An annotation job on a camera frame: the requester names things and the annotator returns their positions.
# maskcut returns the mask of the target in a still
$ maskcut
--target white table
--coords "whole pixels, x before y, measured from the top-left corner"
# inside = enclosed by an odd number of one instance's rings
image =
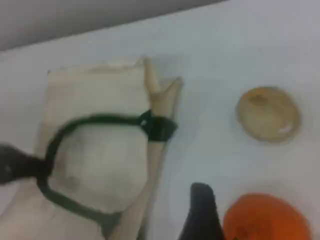
[[[320,1],[230,0],[0,54],[0,138],[31,152],[47,72],[148,55],[162,78],[182,76],[179,131],[170,143],[150,240],[178,238],[192,182],[215,191],[220,217],[240,195],[267,192],[297,206],[320,233]],[[235,120],[241,94],[290,92],[303,115],[291,142],[262,144]],[[15,187],[3,187],[2,206]]]

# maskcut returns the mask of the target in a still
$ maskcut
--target elastic band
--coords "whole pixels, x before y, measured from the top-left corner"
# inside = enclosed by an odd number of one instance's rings
[[[146,133],[149,141],[160,142],[167,141],[173,135],[177,125],[168,118],[152,115],[150,110],[138,117],[102,113],[82,117],[68,122],[58,130],[56,135],[50,141],[44,160],[47,169],[46,171],[43,171],[43,174],[36,177],[37,186],[41,190],[42,194],[51,202],[69,210],[70,212],[93,220],[104,228],[107,227],[109,229],[113,229],[121,218],[121,212],[108,214],[86,207],[63,194],[54,191],[48,184],[48,178],[52,174],[55,165],[55,158],[62,141],[79,127],[88,125],[136,126],[140,127]]]

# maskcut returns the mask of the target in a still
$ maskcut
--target beige round object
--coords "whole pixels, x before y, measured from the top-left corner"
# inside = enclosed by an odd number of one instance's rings
[[[301,123],[296,104],[277,87],[257,87],[240,98],[238,121],[252,137],[271,143],[292,137]]]

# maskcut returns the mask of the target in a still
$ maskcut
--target orange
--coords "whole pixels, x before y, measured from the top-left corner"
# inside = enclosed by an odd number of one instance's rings
[[[267,194],[240,197],[223,219],[226,240],[311,240],[308,221],[289,203]]]

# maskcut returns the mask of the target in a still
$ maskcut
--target beige fabric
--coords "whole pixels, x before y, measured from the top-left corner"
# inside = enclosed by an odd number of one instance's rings
[[[151,94],[152,111],[172,117],[181,81],[176,80],[164,92],[155,81],[150,62],[146,64],[146,88]],[[155,188],[163,160],[165,143],[150,142],[147,147],[149,178],[143,191],[126,209],[120,224],[109,239],[135,240],[146,214],[147,203]],[[10,206],[0,216],[0,239],[6,240],[103,240],[97,224],[79,217],[45,199],[33,181],[21,185]]]
[[[139,116],[150,109],[145,65],[67,68],[48,75],[40,152],[64,123],[96,113]],[[121,212],[147,182],[146,134],[132,126],[85,126],[63,141],[49,185],[84,206]]]

